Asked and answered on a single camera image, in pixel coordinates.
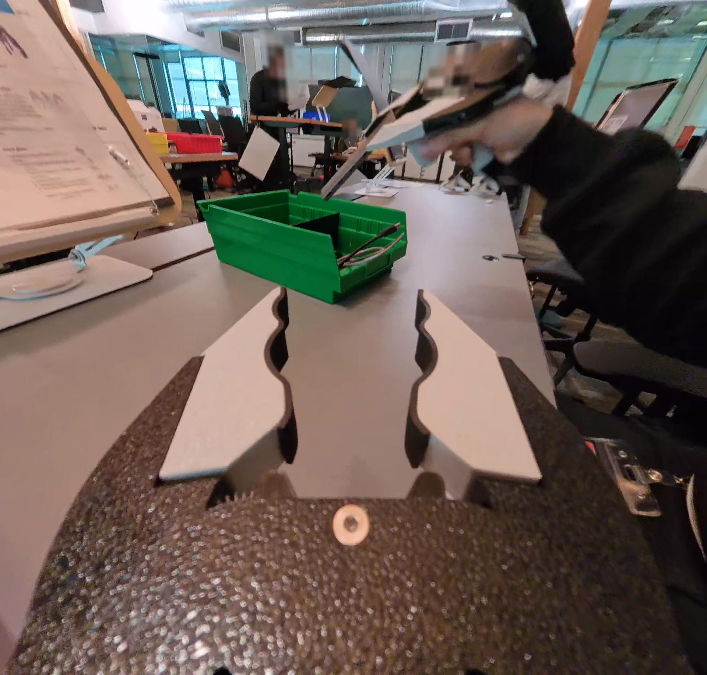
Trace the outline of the clear badge holder clip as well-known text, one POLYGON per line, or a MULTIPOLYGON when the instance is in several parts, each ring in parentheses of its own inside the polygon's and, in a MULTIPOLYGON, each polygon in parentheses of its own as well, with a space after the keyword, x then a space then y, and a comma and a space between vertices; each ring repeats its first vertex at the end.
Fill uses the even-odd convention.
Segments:
POLYGON ((694 520, 697 519, 694 475, 680 477, 664 469, 644 466, 623 441, 588 437, 585 443, 599 459, 633 515, 646 518, 662 516, 653 494, 653 486, 659 485, 680 489, 685 495, 688 515, 694 520))

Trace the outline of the person's right forearm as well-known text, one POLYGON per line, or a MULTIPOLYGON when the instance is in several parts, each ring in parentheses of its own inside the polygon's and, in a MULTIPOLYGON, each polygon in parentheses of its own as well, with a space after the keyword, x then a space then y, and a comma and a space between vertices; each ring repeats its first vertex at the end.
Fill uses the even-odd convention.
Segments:
POLYGON ((609 136, 560 107, 508 168, 545 199, 542 230, 602 322, 706 366, 706 193, 679 187, 667 141, 609 136))

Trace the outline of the printed instruction sheets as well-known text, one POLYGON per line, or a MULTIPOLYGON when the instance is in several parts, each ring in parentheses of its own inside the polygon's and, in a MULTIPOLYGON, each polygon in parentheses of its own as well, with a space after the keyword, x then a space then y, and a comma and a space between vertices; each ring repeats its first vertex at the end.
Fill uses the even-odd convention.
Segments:
POLYGON ((150 220, 168 198, 48 0, 1 0, 1 237, 150 220))

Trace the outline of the red plastic bin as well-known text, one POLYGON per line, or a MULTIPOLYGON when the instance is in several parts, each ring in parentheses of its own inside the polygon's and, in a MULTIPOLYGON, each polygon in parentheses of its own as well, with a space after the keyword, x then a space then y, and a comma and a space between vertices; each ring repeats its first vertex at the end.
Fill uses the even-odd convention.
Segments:
POLYGON ((222 139, 217 135, 167 132, 165 136, 170 151, 176 154, 221 154, 223 151, 222 139))

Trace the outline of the grey hanging card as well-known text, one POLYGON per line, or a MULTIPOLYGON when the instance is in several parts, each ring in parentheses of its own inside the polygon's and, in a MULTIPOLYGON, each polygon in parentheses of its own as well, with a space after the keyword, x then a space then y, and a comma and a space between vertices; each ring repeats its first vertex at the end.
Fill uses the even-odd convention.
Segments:
POLYGON ((239 169, 259 182, 264 182, 278 157, 279 140, 261 126, 250 134, 243 154, 239 156, 239 169))

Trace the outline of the person's right hand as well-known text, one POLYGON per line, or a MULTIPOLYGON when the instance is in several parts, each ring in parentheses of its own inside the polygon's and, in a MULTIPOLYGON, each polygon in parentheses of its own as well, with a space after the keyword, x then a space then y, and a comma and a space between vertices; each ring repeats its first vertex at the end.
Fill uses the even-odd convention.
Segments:
POLYGON ((502 164, 517 158, 553 115, 554 107, 517 98, 471 124, 426 138, 420 145, 423 158, 435 159, 449 152, 461 167, 470 167, 477 150, 484 150, 502 164))

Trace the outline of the wooden document stand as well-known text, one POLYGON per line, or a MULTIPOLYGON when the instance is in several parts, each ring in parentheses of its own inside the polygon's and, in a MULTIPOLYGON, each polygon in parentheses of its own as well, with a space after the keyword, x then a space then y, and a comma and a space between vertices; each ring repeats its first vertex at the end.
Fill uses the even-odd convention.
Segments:
POLYGON ((150 280, 153 273, 148 268, 101 256, 98 252, 128 234, 171 223, 181 211, 181 197, 176 185, 119 86, 97 62, 86 55, 85 58, 130 131, 137 148, 162 181, 169 198, 150 220, 143 217, 135 217, 131 221, 113 219, 113 222, 107 223, 89 222, 52 228, 46 236, 39 230, 31 231, 28 238, 1 237, 2 264, 30 260, 48 253, 67 253, 62 259, 1 275, 2 330, 150 280))

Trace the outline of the green plastic bin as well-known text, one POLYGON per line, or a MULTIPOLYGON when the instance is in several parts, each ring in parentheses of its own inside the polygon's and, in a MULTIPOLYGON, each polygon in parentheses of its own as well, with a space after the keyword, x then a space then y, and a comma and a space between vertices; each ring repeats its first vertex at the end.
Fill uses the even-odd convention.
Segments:
POLYGON ((388 273, 407 252, 401 210, 287 190, 198 206, 220 262, 330 304, 388 273), (337 255, 328 236, 294 227, 336 212, 337 255))

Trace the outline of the black bin divider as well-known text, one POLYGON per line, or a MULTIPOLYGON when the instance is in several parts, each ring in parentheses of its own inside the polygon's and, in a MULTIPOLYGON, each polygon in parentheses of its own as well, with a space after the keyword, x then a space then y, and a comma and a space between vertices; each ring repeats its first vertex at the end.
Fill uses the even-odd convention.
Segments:
POLYGON ((294 225, 318 234, 324 234, 331 239, 334 253, 337 255, 340 249, 340 213, 330 213, 312 220, 302 221, 294 225))

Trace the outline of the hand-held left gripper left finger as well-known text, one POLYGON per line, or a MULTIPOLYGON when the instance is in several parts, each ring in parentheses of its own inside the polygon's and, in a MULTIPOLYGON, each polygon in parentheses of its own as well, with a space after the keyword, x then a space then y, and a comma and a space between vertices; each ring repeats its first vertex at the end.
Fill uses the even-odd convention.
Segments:
POLYGON ((288 294, 276 287, 201 356, 158 472, 163 484, 216 478, 216 495, 249 495, 298 448, 288 361, 288 294))

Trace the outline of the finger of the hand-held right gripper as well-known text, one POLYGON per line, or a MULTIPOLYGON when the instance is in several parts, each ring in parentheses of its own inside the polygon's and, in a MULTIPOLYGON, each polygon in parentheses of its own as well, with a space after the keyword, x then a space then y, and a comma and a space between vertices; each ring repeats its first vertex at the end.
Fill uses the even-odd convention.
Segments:
POLYGON ((442 121, 441 115, 422 118, 422 113, 407 113, 395 119, 392 113, 380 114, 364 134, 365 151, 390 149, 427 137, 442 121))

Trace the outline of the black office chair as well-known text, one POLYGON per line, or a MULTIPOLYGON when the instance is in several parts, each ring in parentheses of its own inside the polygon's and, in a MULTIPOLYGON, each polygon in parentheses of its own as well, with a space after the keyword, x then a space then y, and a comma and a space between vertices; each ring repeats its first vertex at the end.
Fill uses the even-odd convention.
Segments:
POLYGON ((689 409, 706 409, 706 369, 646 349, 637 343, 592 340, 599 320, 585 283, 564 259, 547 261, 526 273, 531 291, 536 283, 549 287, 537 312, 541 333, 549 335, 544 349, 563 355, 555 371, 555 386, 570 372, 611 385, 621 394, 614 415, 631 408, 652 417, 684 415, 689 409), (585 326, 568 335, 550 323, 551 314, 568 317, 574 311, 587 314, 585 326))

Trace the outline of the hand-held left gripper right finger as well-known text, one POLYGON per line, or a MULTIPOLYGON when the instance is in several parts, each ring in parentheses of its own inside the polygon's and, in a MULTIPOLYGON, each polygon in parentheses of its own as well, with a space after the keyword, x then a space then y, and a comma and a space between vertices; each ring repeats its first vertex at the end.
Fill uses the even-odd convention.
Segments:
POLYGON ((474 500, 482 480, 539 485, 542 472, 497 353, 429 290, 419 290, 404 451, 410 496, 474 500))

